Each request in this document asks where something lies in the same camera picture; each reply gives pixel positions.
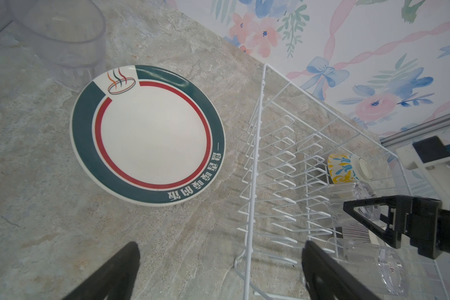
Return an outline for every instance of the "clear plastic cup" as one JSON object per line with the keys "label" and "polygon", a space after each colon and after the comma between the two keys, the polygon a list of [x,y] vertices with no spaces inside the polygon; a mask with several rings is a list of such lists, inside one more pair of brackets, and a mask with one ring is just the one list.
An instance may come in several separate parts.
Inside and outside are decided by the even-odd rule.
{"label": "clear plastic cup", "polygon": [[[330,184],[325,189],[325,195],[329,199],[325,202],[325,205],[331,216],[331,224],[327,226],[330,228],[358,223],[356,219],[343,210],[345,201],[377,197],[370,184],[364,181]],[[358,207],[358,212],[371,221],[380,219],[381,211],[378,205]]]}
{"label": "clear plastic cup", "polygon": [[104,73],[106,22],[90,0],[6,0],[6,8],[59,84],[81,91]]}
{"label": "clear plastic cup", "polygon": [[408,295],[408,273],[397,250],[336,237],[331,237],[325,248],[334,250],[330,256],[370,291]]}

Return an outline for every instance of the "clear plastic container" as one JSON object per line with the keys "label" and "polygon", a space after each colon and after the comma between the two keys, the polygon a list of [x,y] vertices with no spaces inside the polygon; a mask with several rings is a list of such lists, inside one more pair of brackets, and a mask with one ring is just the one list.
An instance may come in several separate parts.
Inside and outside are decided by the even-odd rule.
{"label": "clear plastic container", "polygon": [[[325,205],[331,216],[331,224],[328,225],[330,228],[358,223],[356,219],[343,210],[345,201],[377,197],[370,184],[364,181],[330,184],[325,189],[325,195],[329,199]],[[371,221],[380,219],[381,211],[378,205],[358,207],[358,212]]]}
{"label": "clear plastic container", "polygon": [[6,0],[6,8],[50,75],[82,90],[104,73],[106,22],[90,0]]}
{"label": "clear plastic container", "polygon": [[408,273],[397,250],[337,237],[330,238],[325,248],[334,250],[330,256],[370,291],[408,295]]}

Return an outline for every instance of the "black mount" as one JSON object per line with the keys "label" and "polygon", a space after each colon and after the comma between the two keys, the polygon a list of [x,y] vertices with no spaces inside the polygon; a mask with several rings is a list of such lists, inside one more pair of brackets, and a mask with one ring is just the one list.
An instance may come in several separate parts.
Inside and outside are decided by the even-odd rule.
{"label": "black mount", "polygon": [[[388,206],[388,216],[380,220],[385,229],[366,219],[356,207]],[[405,195],[346,201],[343,210],[367,227],[391,247],[401,246],[402,234],[410,238],[410,245],[418,248],[418,254],[435,259],[442,251],[450,253],[450,211],[441,209],[442,201]]]}
{"label": "black mount", "polygon": [[302,268],[312,300],[380,299],[311,240],[302,251]]}
{"label": "black mount", "polygon": [[140,266],[136,242],[129,242],[62,300],[130,300]]}

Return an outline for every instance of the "white wire dish rack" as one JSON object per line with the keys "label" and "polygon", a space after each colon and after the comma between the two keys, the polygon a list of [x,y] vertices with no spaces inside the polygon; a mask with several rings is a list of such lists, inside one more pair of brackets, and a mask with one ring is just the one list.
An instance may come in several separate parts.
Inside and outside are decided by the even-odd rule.
{"label": "white wire dish rack", "polygon": [[[323,189],[331,181],[325,159],[330,153],[365,159],[379,196],[411,195],[403,166],[402,174],[393,176],[387,159],[394,153],[268,64],[247,133],[242,177],[246,187],[240,194],[245,201],[238,210],[246,221],[237,228],[245,237],[234,261],[235,272],[244,280],[243,299],[309,299],[301,249],[307,240],[324,249],[327,239],[340,234],[327,226],[331,218]],[[436,262],[402,244],[399,253],[410,274],[408,298],[448,299]]]}

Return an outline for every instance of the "plate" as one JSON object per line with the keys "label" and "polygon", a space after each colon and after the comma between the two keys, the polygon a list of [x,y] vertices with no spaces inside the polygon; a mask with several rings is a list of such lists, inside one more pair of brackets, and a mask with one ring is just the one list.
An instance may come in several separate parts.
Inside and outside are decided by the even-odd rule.
{"label": "plate", "polygon": [[124,66],[80,93],[70,120],[73,150],[110,194],[139,205],[187,201],[222,167],[222,120],[187,79],[152,66]]}

